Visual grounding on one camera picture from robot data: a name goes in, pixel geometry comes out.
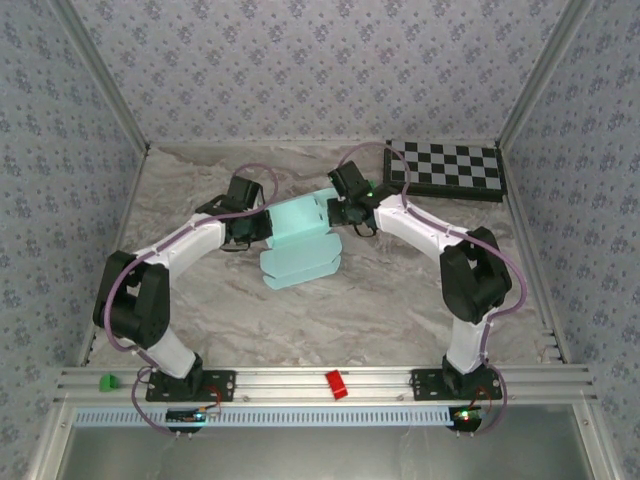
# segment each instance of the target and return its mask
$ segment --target floral wallpaper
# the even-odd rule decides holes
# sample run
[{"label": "floral wallpaper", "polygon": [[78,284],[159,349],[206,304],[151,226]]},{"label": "floral wallpaper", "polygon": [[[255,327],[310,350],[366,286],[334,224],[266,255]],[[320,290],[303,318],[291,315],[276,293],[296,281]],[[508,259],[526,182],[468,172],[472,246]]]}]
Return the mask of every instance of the floral wallpaper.
[{"label": "floral wallpaper", "polygon": [[576,362],[640,478],[640,4],[597,0],[509,155]]},{"label": "floral wallpaper", "polygon": [[138,155],[46,2],[1,2],[0,478],[77,360]]},{"label": "floral wallpaper", "polygon": [[73,0],[153,142],[494,139],[566,0]]}]

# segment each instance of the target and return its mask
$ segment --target aluminum frame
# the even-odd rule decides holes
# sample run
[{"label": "aluminum frame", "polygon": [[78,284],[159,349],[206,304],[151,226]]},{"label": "aluminum frame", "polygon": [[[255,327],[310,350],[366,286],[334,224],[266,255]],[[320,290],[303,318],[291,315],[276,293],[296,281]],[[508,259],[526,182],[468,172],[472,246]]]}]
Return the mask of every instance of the aluminum frame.
[{"label": "aluminum frame", "polygon": [[[343,367],[349,396],[335,402],[326,385],[327,367],[242,367],[238,372],[236,395],[230,405],[246,409],[264,407],[362,407],[459,406],[468,402],[415,402],[410,372],[407,367]],[[585,365],[501,365],[511,405],[572,405],[580,425],[580,433],[597,480],[622,478],[606,436],[602,436],[602,420],[594,406],[597,395],[591,374]],[[26,478],[54,479],[62,465],[74,419],[79,408],[130,406],[130,389],[137,369],[67,368],[61,371],[54,403],[47,417],[42,437]],[[118,377],[121,388],[100,393],[97,384],[105,373]],[[152,406],[196,406],[190,403],[144,402],[145,389],[137,397],[143,408]]]},{"label": "aluminum frame", "polygon": [[82,19],[75,7],[69,0],[49,0],[49,5],[62,25],[63,30],[67,33],[70,42],[82,58],[86,69],[102,93],[105,102],[111,108],[124,134],[129,138],[138,154],[144,155],[147,150],[147,141],[144,134],[111,75],[107,64],[98,53],[98,49],[94,45],[91,35],[89,35],[82,23]]},{"label": "aluminum frame", "polygon": [[533,107],[551,80],[558,64],[564,57],[571,40],[587,13],[591,10],[593,0],[568,0],[551,35],[545,42],[542,52],[534,65],[527,83],[516,100],[509,117],[502,126],[498,141],[503,154],[510,152],[518,133],[527,123]]},{"label": "aluminum frame", "polygon": [[538,315],[544,325],[551,329],[551,332],[553,332],[558,342],[557,347],[560,351],[560,357],[565,362],[570,363],[571,354],[569,352],[569,345],[564,338],[560,318],[551,300],[551,290],[542,271],[542,262],[538,256],[538,250],[534,246],[533,234],[529,229],[527,216],[522,207],[522,199],[520,198],[520,193],[516,187],[513,173],[511,172],[508,155],[504,156],[503,163],[507,188],[509,189],[509,195],[507,195],[509,216],[513,222],[515,230],[514,238],[522,258],[522,267],[529,281],[529,291],[536,304]]}]

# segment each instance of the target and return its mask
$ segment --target light blue block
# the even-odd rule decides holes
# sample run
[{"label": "light blue block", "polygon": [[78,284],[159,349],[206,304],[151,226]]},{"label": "light blue block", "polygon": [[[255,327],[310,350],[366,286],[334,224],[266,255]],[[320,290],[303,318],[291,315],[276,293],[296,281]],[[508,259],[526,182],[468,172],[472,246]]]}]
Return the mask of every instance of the light blue block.
[{"label": "light blue block", "polygon": [[267,245],[278,248],[327,233],[327,200],[337,196],[334,188],[326,188],[269,207],[273,235]]},{"label": "light blue block", "polygon": [[331,263],[342,252],[337,233],[307,238],[260,254],[260,268],[271,277],[286,277]]},{"label": "light blue block", "polygon": [[333,262],[326,263],[316,268],[312,268],[309,270],[303,270],[301,272],[297,272],[286,277],[269,277],[265,275],[262,277],[264,282],[269,285],[274,290],[280,290],[281,288],[291,287],[293,285],[298,285],[300,283],[308,282],[310,280],[315,280],[316,278],[326,277],[327,275],[333,275],[338,271],[340,267],[341,257],[338,256]]}]

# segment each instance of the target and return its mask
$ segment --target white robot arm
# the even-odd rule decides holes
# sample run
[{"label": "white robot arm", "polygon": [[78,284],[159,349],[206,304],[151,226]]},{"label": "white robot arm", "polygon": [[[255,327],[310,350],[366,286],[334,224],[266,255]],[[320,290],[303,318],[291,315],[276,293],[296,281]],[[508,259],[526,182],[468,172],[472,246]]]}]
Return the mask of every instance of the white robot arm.
[{"label": "white robot arm", "polygon": [[[353,162],[332,171],[329,177],[339,195],[327,204],[331,226],[357,227],[364,223],[374,231],[403,239],[439,263],[443,298],[453,313],[452,339],[443,359],[443,375],[453,392],[465,390],[468,379],[483,367],[480,349],[487,315],[502,304],[511,280],[501,260],[483,249],[474,249],[452,232],[474,236],[497,248],[495,238],[486,229],[469,232],[415,205],[405,206],[402,197],[385,185],[372,189]],[[144,351],[163,374],[182,382],[184,400],[200,388],[202,360],[169,327],[170,286],[178,275],[212,250],[231,242],[250,245],[271,236],[268,209],[243,218],[216,219],[221,213],[247,211],[255,204],[260,189],[255,182],[233,177],[227,195],[199,207],[183,227],[150,247],[134,254],[116,252],[107,261],[94,323],[103,326],[106,298],[115,278],[136,258],[147,257],[118,289],[110,314],[111,329],[120,339]],[[418,220],[408,209],[438,228]],[[132,292],[135,288],[139,288],[137,296]]]},{"label": "white robot arm", "polygon": [[[409,208],[433,223],[441,225],[449,232],[467,233],[466,229],[444,222],[411,202],[409,202]],[[436,230],[410,215],[408,209],[402,205],[400,195],[392,195],[382,200],[380,206],[374,210],[374,216],[376,225],[381,231],[401,238],[435,263],[440,261],[440,255],[444,253],[445,248],[460,243],[459,238]],[[488,313],[483,315],[482,321],[477,324],[453,317],[451,343],[446,358],[462,374],[472,372],[480,365],[480,342],[487,315]]]}]

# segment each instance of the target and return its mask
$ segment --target table surface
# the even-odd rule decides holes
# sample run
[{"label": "table surface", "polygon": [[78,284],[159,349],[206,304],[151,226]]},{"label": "table surface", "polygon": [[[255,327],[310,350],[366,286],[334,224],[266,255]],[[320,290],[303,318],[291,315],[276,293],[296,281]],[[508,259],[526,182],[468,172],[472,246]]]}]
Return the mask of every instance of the table surface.
[{"label": "table surface", "polygon": [[[330,186],[327,172],[347,147],[173,147],[152,149],[126,226],[122,250],[147,246],[182,225],[195,208],[226,192],[231,172],[248,162],[275,168],[278,200]],[[353,156],[365,178],[382,177],[382,151]],[[248,177],[271,193],[269,176]],[[522,265],[504,203],[414,197],[430,213],[466,228],[485,226],[500,249]],[[247,252],[212,252],[184,272],[171,290],[171,326],[205,365],[433,365],[451,335],[438,266],[385,233],[360,238],[337,229],[342,264],[334,275],[279,291],[262,280],[260,242]],[[515,303],[514,287],[505,305]],[[530,298],[516,314],[496,321],[489,341],[493,362],[544,361],[545,328]],[[137,365],[99,331],[90,355],[94,366]]]}]

